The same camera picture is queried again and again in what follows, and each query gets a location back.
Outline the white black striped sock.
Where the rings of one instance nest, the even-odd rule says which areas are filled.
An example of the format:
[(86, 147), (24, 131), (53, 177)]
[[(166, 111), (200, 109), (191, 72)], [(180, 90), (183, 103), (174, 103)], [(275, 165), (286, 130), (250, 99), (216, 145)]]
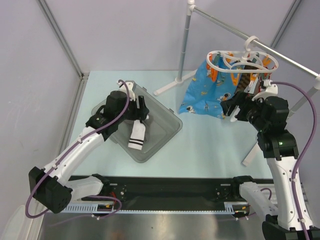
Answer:
[(128, 141), (128, 147), (141, 151), (145, 142), (145, 133), (146, 126), (140, 120), (135, 120)]

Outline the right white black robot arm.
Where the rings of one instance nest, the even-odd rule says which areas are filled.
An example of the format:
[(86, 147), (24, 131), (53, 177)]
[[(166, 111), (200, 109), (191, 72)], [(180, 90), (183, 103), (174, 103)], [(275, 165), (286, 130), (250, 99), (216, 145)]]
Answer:
[(286, 129), (287, 100), (237, 92), (220, 105), (225, 116), (239, 109), (235, 118), (257, 130), (257, 143), (270, 169), (277, 203), (265, 197), (250, 176), (233, 178), (236, 185), (230, 188), (231, 196), (237, 201), (245, 199), (253, 207), (266, 240), (318, 240), (320, 230), (308, 213), (298, 173), (301, 154), (295, 137)]

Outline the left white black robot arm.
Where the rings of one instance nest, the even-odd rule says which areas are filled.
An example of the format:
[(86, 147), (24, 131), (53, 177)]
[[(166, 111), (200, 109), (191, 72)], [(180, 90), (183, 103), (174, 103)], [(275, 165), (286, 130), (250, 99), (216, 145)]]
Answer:
[(80, 181), (71, 181), (70, 177), (94, 149), (118, 130), (122, 122), (141, 123), (149, 117), (149, 112), (144, 96), (112, 91), (70, 146), (45, 167), (35, 166), (29, 171), (29, 197), (55, 214), (75, 199), (93, 195), (99, 200), (107, 199), (110, 187), (103, 176), (93, 174)]

